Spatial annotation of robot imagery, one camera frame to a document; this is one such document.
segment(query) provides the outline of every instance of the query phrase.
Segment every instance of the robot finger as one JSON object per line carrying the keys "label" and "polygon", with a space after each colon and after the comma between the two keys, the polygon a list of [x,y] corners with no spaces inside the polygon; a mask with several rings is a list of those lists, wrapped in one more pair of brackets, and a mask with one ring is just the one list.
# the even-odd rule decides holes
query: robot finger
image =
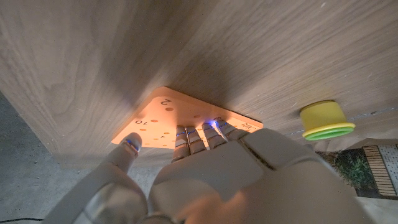
{"label": "robot finger", "polygon": [[203,143],[203,141],[201,140],[201,137],[199,136],[198,131],[195,129],[195,127],[187,127],[187,135],[191,154],[206,150],[205,143]]}
{"label": "robot finger", "polygon": [[210,149],[215,149],[226,143],[225,139],[214,130],[211,124],[204,123],[202,125],[202,130],[205,133]]}
{"label": "robot finger", "polygon": [[223,136],[229,141],[238,140],[243,136],[249,134],[249,132],[242,129],[237,129],[224,120],[217,121],[216,126],[218,130],[223,134]]}
{"label": "robot finger", "polygon": [[179,161],[191,154],[189,150],[187,131],[182,126],[177,126],[177,134],[175,137],[175,147],[172,163]]}

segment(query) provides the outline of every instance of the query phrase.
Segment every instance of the grass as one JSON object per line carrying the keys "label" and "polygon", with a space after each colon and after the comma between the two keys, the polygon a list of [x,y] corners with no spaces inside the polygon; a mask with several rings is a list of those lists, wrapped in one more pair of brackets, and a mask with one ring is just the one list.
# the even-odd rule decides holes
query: grass
{"label": "grass", "polygon": [[339,175],[357,189],[375,189],[368,160],[363,153],[350,151],[340,152],[335,159],[336,169]]}

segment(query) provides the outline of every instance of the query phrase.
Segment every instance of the yellow cup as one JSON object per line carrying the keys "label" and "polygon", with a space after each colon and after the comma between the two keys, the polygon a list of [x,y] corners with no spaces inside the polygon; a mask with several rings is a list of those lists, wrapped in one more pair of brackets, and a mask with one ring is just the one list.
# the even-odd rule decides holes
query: yellow cup
{"label": "yellow cup", "polygon": [[340,105],[333,100],[319,101],[300,110],[307,140],[321,140],[342,136],[354,131],[355,124],[348,123]]}

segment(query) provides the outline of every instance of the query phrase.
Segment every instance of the wooden surface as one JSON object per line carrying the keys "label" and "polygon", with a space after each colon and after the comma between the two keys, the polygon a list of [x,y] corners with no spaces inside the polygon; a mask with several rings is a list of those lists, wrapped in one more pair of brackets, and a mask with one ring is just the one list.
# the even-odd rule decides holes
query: wooden surface
{"label": "wooden surface", "polygon": [[98,162],[159,86],[291,134],[315,101],[349,118],[398,106],[397,12],[373,0],[0,1],[0,90],[63,164]]}

